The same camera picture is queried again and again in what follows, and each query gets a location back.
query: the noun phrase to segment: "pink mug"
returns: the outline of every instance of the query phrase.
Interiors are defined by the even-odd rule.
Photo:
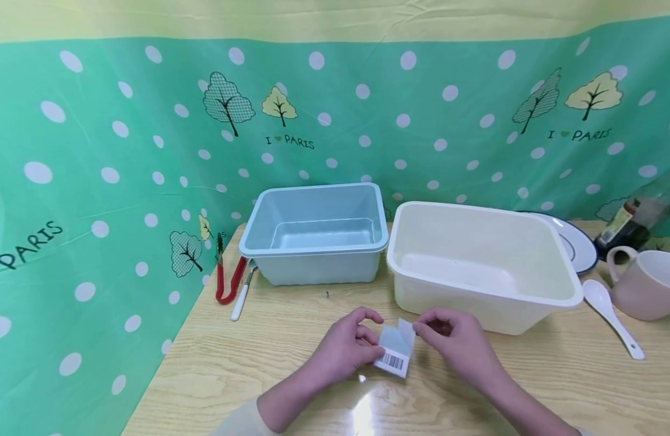
[[[628,255],[628,269],[621,274],[616,268],[618,252]],[[630,247],[611,248],[606,255],[613,279],[613,304],[625,315],[642,321],[654,321],[670,315],[670,253],[643,251]]]

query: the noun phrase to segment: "soy sauce bottle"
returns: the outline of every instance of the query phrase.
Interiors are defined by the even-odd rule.
[[[670,215],[670,169],[639,188],[596,238],[594,244],[601,260],[613,247],[640,249],[650,238],[650,229]],[[624,261],[616,256],[616,263]]]

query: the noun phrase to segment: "bottle label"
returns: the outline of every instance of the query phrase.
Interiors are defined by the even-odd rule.
[[[616,216],[613,217],[606,228],[601,232],[598,242],[602,246],[607,246],[630,220],[632,220],[632,214],[625,210],[625,207],[621,207]]]

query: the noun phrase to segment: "plastic container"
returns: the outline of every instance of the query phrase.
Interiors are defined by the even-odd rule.
[[[583,299],[559,235],[531,214],[404,203],[395,214],[386,260],[401,308],[460,309],[485,330],[503,334],[522,334]]]
[[[238,249],[272,285],[370,282],[388,243],[374,183],[269,189]]]

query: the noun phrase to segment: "white plate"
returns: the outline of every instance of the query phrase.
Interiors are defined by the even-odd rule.
[[[585,273],[596,266],[596,262],[598,261],[596,247],[591,238],[579,229],[578,226],[560,220],[558,217],[541,214],[540,212],[528,213],[540,217],[540,219],[554,226],[562,239],[567,256],[572,260],[572,266],[577,271],[577,274]]]

